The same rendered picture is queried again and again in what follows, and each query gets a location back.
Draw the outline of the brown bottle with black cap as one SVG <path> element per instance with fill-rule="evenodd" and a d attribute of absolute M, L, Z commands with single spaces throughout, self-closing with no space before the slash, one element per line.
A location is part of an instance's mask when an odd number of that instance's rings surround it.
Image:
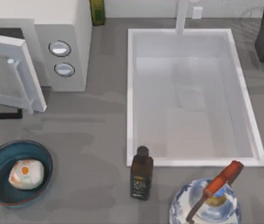
<path fill-rule="evenodd" d="M 150 196 L 153 158 L 149 156 L 149 149 L 146 146 L 139 146 L 136 155 L 132 160 L 130 170 L 130 197 L 147 201 Z"/>

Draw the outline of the white wrapped bread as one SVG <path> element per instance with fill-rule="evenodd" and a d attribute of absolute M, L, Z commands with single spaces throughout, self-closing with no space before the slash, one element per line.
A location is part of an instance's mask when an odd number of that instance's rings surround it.
<path fill-rule="evenodd" d="M 9 174 L 9 183 L 20 190 L 32 190 L 42 184 L 44 166 L 38 160 L 17 161 Z"/>

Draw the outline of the pale microwave oven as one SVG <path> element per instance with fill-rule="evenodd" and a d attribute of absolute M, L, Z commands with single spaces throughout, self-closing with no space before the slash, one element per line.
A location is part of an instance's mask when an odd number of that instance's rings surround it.
<path fill-rule="evenodd" d="M 86 89 L 87 68 L 90 52 L 91 19 L 46 21 L 37 19 L 0 19 L 0 28 L 20 28 L 41 86 L 54 91 L 83 92 Z M 57 41 L 70 47 L 67 56 L 55 56 L 49 45 Z M 68 63 L 74 68 L 73 75 L 62 77 L 55 72 L 58 64 Z"/>

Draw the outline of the round microwave knob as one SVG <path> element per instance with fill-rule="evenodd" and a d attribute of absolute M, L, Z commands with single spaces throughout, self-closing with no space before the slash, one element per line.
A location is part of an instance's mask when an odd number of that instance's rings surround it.
<path fill-rule="evenodd" d="M 70 77 L 75 73 L 75 68 L 69 63 L 60 63 L 54 66 L 54 71 L 61 77 Z"/>
<path fill-rule="evenodd" d="M 57 57 L 66 57 L 71 53 L 70 45 L 61 40 L 51 42 L 48 49 L 52 55 Z"/>

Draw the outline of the green bottle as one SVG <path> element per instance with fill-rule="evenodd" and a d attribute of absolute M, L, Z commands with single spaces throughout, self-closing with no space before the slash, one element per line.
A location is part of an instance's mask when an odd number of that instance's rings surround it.
<path fill-rule="evenodd" d="M 90 8 L 93 25 L 104 25 L 106 20 L 104 0 L 90 0 Z"/>

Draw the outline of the blue and white teapot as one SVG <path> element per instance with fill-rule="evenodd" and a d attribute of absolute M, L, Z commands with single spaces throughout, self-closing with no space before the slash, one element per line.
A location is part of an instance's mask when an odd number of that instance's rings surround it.
<path fill-rule="evenodd" d="M 244 165 L 232 161 L 213 179 L 184 185 L 169 209 L 169 224 L 242 224 L 240 204 L 232 183 Z"/>

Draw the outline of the white sink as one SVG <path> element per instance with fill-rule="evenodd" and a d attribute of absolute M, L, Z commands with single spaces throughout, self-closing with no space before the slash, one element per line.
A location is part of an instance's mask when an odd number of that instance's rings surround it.
<path fill-rule="evenodd" d="M 127 155 L 157 167 L 264 167 L 232 31 L 128 30 Z"/>

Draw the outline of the small white wall box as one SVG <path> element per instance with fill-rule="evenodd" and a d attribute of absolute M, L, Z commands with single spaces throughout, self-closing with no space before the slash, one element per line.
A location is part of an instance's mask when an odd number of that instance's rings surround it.
<path fill-rule="evenodd" d="M 192 19 L 200 20 L 203 14 L 203 7 L 193 7 Z"/>

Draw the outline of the tall white tap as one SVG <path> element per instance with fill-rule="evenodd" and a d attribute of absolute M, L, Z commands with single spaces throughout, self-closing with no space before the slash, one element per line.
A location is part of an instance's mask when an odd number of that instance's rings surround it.
<path fill-rule="evenodd" d="M 182 35 L 184 32 L 188 2 L 189 0 L 178 0 L 176 27 L 175 27 L 177 35 Z"/>

